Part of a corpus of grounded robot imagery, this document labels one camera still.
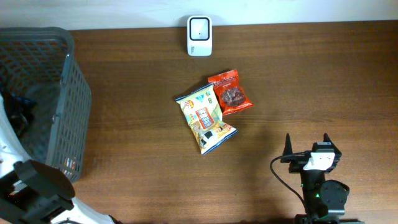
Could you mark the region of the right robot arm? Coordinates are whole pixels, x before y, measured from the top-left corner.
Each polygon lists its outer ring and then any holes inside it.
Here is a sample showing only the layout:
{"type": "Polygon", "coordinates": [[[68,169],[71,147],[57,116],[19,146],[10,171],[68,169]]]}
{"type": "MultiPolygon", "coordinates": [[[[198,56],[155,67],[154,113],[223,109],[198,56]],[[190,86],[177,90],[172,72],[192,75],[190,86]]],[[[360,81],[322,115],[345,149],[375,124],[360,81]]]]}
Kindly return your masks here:
{"type": "Polygon", "coordinates": [[[294,153],[290,135],[285,137],[281,163],[289,164],[289,173],[301,178],[305,214],[296,215],[294,223],[342,223],[349,187],[337,180],[327,180],[342,156],[327,134],[313,143],[312,149],[294,153]]]}

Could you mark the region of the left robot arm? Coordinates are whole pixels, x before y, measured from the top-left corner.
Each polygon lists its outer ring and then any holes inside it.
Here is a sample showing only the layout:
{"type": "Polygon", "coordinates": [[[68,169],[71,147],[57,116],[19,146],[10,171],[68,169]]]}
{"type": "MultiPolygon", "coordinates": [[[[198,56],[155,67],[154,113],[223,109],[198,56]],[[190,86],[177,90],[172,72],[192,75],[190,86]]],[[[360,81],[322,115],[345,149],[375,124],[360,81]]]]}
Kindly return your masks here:
{"type": "Polygon", "coordinates": [[[10,223],[119,223],[75,197],[64,173],[30,158],[7,117],[11,99],[1,94],[1,219],[10,223]]]}

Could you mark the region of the yellow wet wipes bag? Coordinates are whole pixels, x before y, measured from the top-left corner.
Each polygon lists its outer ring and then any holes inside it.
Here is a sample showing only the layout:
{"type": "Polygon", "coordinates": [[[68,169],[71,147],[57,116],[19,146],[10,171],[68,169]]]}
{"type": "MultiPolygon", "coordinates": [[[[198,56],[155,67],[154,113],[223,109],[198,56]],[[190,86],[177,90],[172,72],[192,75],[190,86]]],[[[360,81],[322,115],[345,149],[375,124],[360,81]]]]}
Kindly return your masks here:
{"type": "Polygon", "coordinates": [[[238,130],[223,121],[223,113],[211,83],[177,98],[202,155],[219,147],[238,130]]]}

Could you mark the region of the red snack bag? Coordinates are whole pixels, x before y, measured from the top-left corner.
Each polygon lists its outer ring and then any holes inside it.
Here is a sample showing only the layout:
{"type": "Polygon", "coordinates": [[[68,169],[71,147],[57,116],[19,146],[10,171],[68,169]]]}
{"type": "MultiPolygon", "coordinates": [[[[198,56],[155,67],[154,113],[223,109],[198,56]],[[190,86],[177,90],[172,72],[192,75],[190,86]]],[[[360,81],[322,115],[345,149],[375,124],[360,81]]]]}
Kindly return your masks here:
{"type": "Polygon", "coordinates": [[[239,73],[237,70],[230,70],[209,77],[208,83],[213,85],[213,90],[224,116],[254,106],[239,85],[239,73]]]}

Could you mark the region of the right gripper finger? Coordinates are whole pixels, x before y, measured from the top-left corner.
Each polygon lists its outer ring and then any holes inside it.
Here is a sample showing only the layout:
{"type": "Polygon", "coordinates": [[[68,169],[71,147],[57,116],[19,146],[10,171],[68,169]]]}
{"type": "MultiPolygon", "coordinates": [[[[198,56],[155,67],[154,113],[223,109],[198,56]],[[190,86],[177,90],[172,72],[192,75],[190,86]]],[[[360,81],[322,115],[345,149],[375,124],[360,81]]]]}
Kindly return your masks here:
{"type": "Polygon", "coordinates": [[[323,135],[323,142],[326,144],[326,148],[333,149],[333,152],[339,152],[339,149],[333,144],[327,133],[323,135]]]}
{"type": "Polygon", "coordinates": [[[285,146],[284,146],[284,150],[283,150],[283,155],[288,156],[291,154],[293,154],[292,143],[291,143],[290,135],[289,135],[289,133],[287,133],[286,137],[285,137],[285,146]]]}

